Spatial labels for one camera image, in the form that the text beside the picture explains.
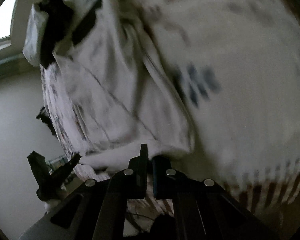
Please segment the white gloved left hand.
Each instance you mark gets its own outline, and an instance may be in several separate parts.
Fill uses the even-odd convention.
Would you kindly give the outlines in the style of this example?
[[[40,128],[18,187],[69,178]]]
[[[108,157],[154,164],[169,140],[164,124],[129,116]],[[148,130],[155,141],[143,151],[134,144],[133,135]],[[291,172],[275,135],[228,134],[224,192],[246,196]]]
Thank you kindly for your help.
[[[54,212],[57,207],[61,204],[60,199],[51,199],[46,202],[44,202],[44,208],[46,213],[51,213]]]

